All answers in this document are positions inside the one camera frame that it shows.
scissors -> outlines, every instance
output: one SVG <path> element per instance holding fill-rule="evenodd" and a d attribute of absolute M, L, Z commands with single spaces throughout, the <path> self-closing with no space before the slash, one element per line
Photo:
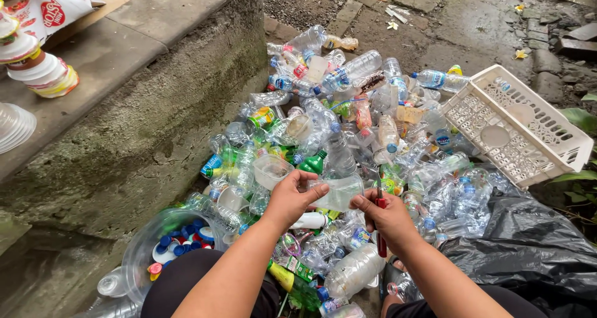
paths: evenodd
<path fill-rule="evenodd" d="M 381 208 L 386 207 L 386 200 L 383 198 L 383 194 L 382 194 L 381 178 L 377 178 L 377 198 L 375 199 L 375 205 L 377 205 L 377 207 L 381 207 Z M 382 258 L 387 257 L 386 241 L 382 237 L 382 234 L 379 231 L 377 231 L 377 253 Z"/>

ground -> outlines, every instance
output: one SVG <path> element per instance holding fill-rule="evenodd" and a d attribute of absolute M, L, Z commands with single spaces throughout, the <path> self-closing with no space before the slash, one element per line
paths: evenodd
<path fill-rule="evenodd" d="M 597 114 L 596 103 L 580 100 L 588 89 L 597 88 L 597 64 L 553 53 L 558 38 L 595 21 L 594 9 L 562 0 L 354 1 L 264 0 L 265 15 L 270 17 L 266 39 L 283 42 L 295 34 L 292 28 L 304 31 L 321 24 L 328 33 L 357 38 L 356 54 L 376 49 L 384 58 L 396 57 L 407 74 L 459 64 L 471 76 L 497 63 L 557 108 L 580 107 Z M 392 18 L 385 13 L 389 4 L 409 11 L 401 13 L 407 24 L 394 18 L 397 30 L 387 29 Z M 525 5 L 524 10 L 516 10 L 518 5 Z M 347 17 L 346 8 L 356 12 Z M 513 60 L 518 49 L 530 56 Z M 570 204 L 563 194 L 570 189 L 566 183 L 537 184 L 531 192 L 548 206 L 562 207 Z M 375 289 L 362 291 L 353 300 L 368 317 L 379 315 Z"/>

concrete wall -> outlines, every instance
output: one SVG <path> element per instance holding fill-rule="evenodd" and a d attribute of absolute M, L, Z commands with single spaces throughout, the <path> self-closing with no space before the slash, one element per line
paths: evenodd
<path fill-rule="evenodd" d="M 266 59 L 262 0 L 232 0 L 2 183 L 0 317 L 72 314 L 184 198 Z"/>

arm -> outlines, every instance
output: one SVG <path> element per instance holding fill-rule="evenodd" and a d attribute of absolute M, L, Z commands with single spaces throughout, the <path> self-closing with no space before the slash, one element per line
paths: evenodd
<path fill-rule="evenodd" d="M 317 175 L 293 170 L 276 186 L 265 214 L 191 289 L 173 318 L 240 318 L 251 315 L 267 263 L 280 235 L 300 218 L 310 203 L 329 190 L 329 186 L 320 185 L 307 192 L 299 192 L 298 186 L 309 179 L 317 179 Z"/>
<path fill-rule="evenodd" d="M 375 189 L 367 190 L 365 197 L 357 196 L 351 201 L 351 208 L 365 212 L 368 231 L 373 231 L 375 222 L 438 318 L 511 318 L 448 258 L 421 238 L 399 197 L 384 192 L 383 197 L 389 203 L 386 209 L 370 202 L 376 197 Z"/>

stacked plastic lids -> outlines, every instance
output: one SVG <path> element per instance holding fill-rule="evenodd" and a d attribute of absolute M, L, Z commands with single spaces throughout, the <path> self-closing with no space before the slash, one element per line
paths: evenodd
<path fill-rule="evenodd" d="M 24 143 L 35 130 L 33 114 L 10 103 L 0 103 L 0 154 Z"/>
<path fill-rule="evenodd" d="M 4 11 L 0 0 L 0 64 L 8 76 L 22 81 L 37 95 L 60 97 L 79 84 L 77 72 L 60 58 L 41 50 L 39 40 Z"/>

